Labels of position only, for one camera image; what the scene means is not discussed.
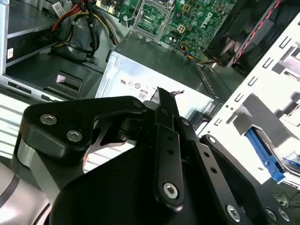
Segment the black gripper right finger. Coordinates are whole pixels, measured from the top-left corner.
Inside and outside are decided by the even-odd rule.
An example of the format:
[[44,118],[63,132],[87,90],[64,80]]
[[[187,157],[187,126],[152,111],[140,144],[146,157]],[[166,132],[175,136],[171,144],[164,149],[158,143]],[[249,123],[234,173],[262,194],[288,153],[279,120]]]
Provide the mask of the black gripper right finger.
[[166,195],[172,225],[291,225],[279,202],[211,135],[198,138],[166,95],[172,132],[167,136]]

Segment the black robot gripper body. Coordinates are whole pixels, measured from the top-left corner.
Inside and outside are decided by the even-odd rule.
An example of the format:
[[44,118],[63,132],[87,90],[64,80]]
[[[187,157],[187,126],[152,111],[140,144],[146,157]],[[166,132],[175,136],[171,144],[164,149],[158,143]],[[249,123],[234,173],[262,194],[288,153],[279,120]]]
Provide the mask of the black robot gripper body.
[[208,182],[194,161],[182,162],[184,205],[174,212],[153,195],[154,153],[128,150],[69,183],[58,195],[52,225],[223,225]]

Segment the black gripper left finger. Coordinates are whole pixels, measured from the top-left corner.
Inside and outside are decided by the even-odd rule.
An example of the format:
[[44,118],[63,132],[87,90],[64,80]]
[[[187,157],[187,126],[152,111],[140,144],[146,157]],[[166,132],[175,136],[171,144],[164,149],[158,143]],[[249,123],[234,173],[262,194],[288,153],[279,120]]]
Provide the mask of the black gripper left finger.
[[167,93],[158,88],[146,104],[122,96],[31,105],[22,117],[15,155],[55,203],[72,181],[128,150],[149,149],[154,198],[174,211],[166,195],[172,132]]

